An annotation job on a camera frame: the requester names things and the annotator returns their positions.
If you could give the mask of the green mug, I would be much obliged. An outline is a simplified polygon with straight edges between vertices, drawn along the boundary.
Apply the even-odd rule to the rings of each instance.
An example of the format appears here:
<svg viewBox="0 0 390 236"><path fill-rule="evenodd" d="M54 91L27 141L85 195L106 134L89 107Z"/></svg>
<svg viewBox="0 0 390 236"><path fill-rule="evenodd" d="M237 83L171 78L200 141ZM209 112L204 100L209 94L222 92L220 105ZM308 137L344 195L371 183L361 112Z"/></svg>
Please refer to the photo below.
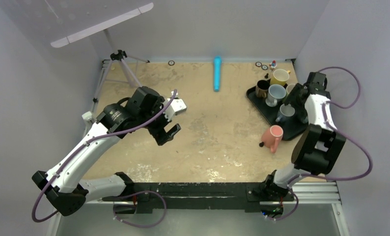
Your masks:
<svg viewBox="0 0 390 236"><path fill-rule="evenodd" d="M291 91L293 90L293 88L295 87L296 84L288 84L285 88L285 91L286 91L286 95L288 96Z"/></svg>

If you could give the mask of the slate blue mug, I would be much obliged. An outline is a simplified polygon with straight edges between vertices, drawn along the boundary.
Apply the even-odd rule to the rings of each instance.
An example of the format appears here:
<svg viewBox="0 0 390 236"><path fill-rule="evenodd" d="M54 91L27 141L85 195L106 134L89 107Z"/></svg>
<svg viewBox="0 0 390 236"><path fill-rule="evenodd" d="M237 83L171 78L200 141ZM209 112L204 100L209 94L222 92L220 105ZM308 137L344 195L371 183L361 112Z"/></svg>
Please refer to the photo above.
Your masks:
<svg viewBox="0 0 390 236"><path fill-rule="evenodd" d="M293 118L293 116L295 115L295 108L292 107L290 104L288 105L285 105L285 104L282 104L279 108L279 111L278 111L278 114L277 114L277 117L276 117L276 123L283 123L291 118Z"/></svg>

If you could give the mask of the light grey mug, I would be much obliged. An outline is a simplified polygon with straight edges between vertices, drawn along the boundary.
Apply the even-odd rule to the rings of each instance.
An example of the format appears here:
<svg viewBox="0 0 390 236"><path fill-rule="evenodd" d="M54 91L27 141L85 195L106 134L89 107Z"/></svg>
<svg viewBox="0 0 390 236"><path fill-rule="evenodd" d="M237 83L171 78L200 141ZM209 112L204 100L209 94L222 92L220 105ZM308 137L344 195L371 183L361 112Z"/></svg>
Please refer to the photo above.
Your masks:
<svg viewBox="0 0 390 236"><path fill-rule="evenodd" d="M286 90L283 86L274 84L270 85L265 103L269 107L275 107L286 96Z"/></svg>

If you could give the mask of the yellow mug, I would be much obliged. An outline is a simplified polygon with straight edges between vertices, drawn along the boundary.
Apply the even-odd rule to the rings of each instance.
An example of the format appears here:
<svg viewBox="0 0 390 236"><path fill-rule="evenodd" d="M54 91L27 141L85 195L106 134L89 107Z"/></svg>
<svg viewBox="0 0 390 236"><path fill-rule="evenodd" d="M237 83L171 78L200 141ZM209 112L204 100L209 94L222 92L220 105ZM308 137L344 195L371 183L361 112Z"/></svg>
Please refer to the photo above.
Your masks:
<svg viewBox="0 0 390 236"><path fill-rule="evenodd" d="M290 79L290 70L275 69L270 79L270 85L284 86Z"/></svg>

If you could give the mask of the brown mug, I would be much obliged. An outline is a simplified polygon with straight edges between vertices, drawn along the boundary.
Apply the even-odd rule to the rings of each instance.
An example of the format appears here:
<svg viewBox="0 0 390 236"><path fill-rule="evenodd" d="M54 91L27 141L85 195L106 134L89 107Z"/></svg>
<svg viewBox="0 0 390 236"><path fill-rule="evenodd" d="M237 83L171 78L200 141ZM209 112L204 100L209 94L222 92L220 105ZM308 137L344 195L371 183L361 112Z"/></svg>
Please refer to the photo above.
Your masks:
<svg viewBox="0 0 390 236"><path fill-rule="evenodd" d="M267 98L270 82L267 80L259 80L255 86L255 96L257 98Z"/></svg>

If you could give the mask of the pink mug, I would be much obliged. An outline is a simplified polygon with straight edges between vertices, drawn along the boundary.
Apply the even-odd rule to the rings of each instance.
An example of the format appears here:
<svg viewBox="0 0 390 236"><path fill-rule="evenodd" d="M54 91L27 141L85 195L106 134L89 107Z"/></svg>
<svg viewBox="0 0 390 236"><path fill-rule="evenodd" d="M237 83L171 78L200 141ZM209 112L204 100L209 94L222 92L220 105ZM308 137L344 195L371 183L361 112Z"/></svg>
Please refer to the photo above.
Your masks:
<svg viewBox="0 0 390 236"><path fill-rule="evenodd" d="M283 138L283 129L279 125L270 126L261 136L261 142L264 142L264 147L270 149L271 153L276 153L278 146Z"/></svg>

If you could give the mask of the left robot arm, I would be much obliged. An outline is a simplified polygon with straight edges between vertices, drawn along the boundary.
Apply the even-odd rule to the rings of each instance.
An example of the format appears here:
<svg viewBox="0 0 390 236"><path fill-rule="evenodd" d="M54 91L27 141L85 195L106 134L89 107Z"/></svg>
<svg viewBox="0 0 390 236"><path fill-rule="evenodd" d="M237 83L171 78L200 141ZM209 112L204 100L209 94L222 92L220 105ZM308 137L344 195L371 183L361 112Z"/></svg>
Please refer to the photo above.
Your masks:
<svg viewBox="0 0 390 236"><path fill-rule="evenodd" d="M142 86L132 96L107 105L92 123L83 139L58 164L48 171L37 171L32 180L56 212L69 216L85 203L105 197L127 201L133 196L133 181L122 172L100 179L84 179L85 173L111 147L127 134L148 130L157 145L173 140L181 127L165 127L187 110L174 90L165 98L154 89Z"/></svg>

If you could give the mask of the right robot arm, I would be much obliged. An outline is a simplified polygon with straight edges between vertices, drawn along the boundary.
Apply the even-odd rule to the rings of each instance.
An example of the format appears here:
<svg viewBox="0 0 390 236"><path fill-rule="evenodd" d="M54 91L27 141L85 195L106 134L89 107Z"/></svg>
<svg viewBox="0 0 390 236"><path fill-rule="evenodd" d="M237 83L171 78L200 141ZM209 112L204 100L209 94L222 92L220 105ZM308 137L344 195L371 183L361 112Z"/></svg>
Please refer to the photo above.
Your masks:
<svg viewBox="0 0 390 236"><path fill-rule="evenodd" d="M346 138L330 124L331 100L326 75L311 72L307 81L296 84L284 104L295 109L295 116L307 127L295 145L291 163L267 175L262 193L268 200L283 198L294 183L305 177L328 174L345 145Z"/></svg>

